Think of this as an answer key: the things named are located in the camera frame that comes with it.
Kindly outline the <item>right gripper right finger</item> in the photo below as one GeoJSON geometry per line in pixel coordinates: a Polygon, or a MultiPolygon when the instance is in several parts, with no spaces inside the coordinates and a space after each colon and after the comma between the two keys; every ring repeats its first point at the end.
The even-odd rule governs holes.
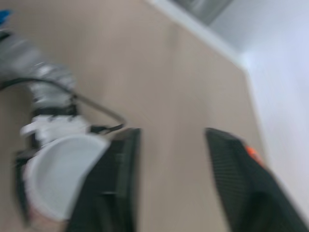
{"type": "Polygon", "coordinates": [[[273,175],[238,137],[205,129],[216,189],[233,232],[307,232],[273,175]]]}

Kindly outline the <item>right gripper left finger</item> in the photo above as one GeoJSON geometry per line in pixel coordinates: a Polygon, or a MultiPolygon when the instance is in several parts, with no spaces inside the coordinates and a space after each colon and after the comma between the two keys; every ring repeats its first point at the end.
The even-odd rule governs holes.
{"type": "Polygon", "coordinates": [[[141,130],[118,133],[86,176],[68,232],[136,232],[141,130]]]}

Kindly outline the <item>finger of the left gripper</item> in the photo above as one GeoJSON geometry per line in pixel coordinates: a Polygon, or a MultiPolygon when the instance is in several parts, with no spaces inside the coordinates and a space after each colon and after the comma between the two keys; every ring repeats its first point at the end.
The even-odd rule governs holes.
{"type": "Polygon", "coordinates": [[[29,157],[25,151],[18,151],[14,159],[14,191],[16,204],[20,216],[25,226],[29,226],[28,201],[25,191],[25,181],[23,179],[24,167],[29,157]]]}

